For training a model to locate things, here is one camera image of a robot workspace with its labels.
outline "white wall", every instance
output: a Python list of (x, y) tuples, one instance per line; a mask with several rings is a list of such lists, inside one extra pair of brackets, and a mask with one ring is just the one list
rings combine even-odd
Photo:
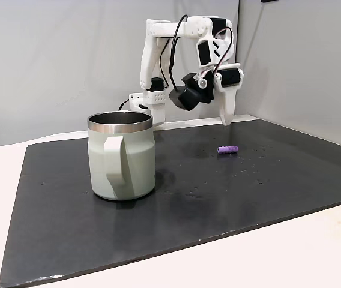
[(246, 78), (236, 114), (341, 144), (341, 1), (264, 4), (251, 46), (262, 5), (240, 2), (237, 61)]
[[(86, 129), (87, 116), (116, 110), (140, 92), (145, 19), (228, 18), (238, 0), (0, 0), (0, 145)], [(197, 71), (192, 40), (177, 46), (174, 76)], [(167, 121), (217, 116), (167, 103)]]

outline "mug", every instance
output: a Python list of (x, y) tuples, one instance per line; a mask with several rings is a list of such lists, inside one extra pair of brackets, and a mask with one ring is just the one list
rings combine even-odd
[(88, 118), (92, 189), (109, 200), (131, 200), (155, 185), (152, 115), (105, 112)]

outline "purple cylinder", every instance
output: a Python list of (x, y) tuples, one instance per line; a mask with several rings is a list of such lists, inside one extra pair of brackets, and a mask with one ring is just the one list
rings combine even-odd
[(217, 153), (219, 154), (236, 153), (237, 151), (237, 146), (223, 146), (217, 148)]

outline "white robotic arm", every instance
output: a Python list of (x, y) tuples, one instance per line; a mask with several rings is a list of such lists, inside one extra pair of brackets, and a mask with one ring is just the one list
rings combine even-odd
[[(199, 102), (210, 103), (215, 99), (219, 103), (222, 123), (229, 125), (234, 115), (235, 94), (244, 78), (240, 64), (227, 64), (234, 52), (231, 27), (228, 19), (207, 16), (188, 17), (182, 23), (147, 20), (140, 75), (143, 93), (130, 94), (131, 110), (150, 113), (154, 125), (161, 125), (165, 122), (168, 95), (176, 106), (185, 110), (192, 110)], [(171, 87), (169, 43), (176, 33), (177, 38), (197, 40), (199, 72), (186, 75), (182, 79), (184, 86)], [(153, 78), (156, 65), (162, 68), (162, 74)], [(168, 89), (164, 87), (163, 78), (169, 83)]]

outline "black mat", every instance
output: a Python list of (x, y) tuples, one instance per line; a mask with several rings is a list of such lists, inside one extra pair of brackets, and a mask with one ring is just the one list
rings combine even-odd
[[(100, 271), (341, 204), (341, 146), (265, 121), (155, 132), (157, 182), (108, 202), (88, 139), (26, 150), (0, 287)], [(238, 155), (217, 155), (237, 145)]]

